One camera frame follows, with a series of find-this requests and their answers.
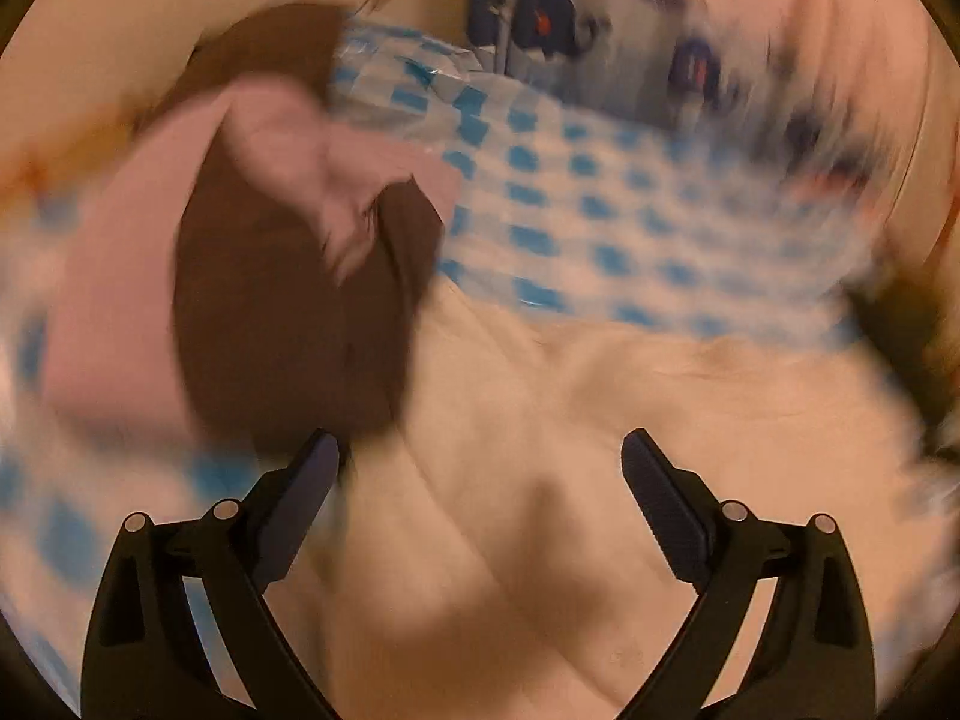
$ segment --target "bed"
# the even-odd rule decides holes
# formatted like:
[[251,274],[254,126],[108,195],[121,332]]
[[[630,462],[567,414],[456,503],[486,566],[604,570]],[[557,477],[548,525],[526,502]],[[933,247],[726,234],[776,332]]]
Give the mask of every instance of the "bed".
[[[310,581],[270,599],[301,659],[347,716],[387,712],[385,696],[391,712],[397,696],[402,712],[462,709],[431,688],[437,674],[478,716],[616,714],[690,602],[611,473],[616,442],[642,424],[721,497],[781,520],[835,514],[888,698],[956,604],[952,479],[911,466],[915,420],[832,290],[869,264],[859,206],[784,188],[782,165],[757,167],[700,119],[626,121],[563,100],[555,74],[484,71],[491,57],[496,69],[496,49],[408,28],[344,35],[337,115],[424,143],[466,183],[409,415],[357,448],[301,561]],[[889,154],[885,188],[907,180],[909,160]],[[45,305],[83,213],[83,186],[68,184],[8,215],[0,610],[76,709],[118,523],[198,514],[246,493],[260,467],[92,445],[37,404]],[[203,595],[188,592],[229,685]],[[296,622],[318,613],[323,635]],[[378,690],[359,662],[377,664]]]

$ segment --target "brown cloth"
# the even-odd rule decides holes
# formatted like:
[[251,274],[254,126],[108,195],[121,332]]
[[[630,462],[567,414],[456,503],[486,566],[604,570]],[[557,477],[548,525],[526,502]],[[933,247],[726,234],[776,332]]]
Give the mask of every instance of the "brown cloth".
[[216,442],[292,452],[400,414],[414,312],[443,223],[413,180],[371,207],[373,249],[341,285],[308,220],[237,170],[222,132],[176,237],[173,325],[182,381]]
[[141,124],[149,125],[184,100],[248,73],[301,81],[326,108],[343,24],[343,9],[327,2],[288,2],[254,13],[198,45],[173,88]]

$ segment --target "pink cloth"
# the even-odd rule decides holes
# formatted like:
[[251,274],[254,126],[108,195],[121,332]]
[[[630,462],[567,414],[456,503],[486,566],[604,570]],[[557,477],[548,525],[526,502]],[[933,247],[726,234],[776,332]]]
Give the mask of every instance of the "pink cloth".
[[41,372],[43,398],[63,415],[128,435],[202,437],[176,362],[174,246],[221,127],[248,181],[315,221],[339,278],[363,260],[363,211],[384,186],[414,177],[444,221],[459,191],[459,172],[439,157],[330,121],[309,91],[279,76],[248,76],[184,103],[83,203]]

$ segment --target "blue checkered blanket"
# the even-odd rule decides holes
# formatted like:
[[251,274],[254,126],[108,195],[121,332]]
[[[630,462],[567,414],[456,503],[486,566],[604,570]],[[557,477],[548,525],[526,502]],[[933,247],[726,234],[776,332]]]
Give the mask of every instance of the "blue checkered blanket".
[[792,199],[733,151],[478,70],[468,52],[366,26],[337,74],[347,110],[381,112],[464,175],[440,269],[466,293],[700,338],[846,343],[827,296],[868,259],[848,199]]

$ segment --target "beige wall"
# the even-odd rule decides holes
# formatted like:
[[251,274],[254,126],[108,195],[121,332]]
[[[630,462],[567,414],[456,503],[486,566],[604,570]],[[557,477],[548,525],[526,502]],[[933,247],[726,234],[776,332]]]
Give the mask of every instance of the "beige wall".
[[940,30],[929,27],[923,119],[889,220],[899,253],[913,266],[928,258],[949,210],[960,118],[960,66]]
[[[200,33],[272,1],[283,0],[37,0],[0,56],[0,155],[122,95],[162,89]],[[458,41],[463,6],[391,0],[378,18]]]

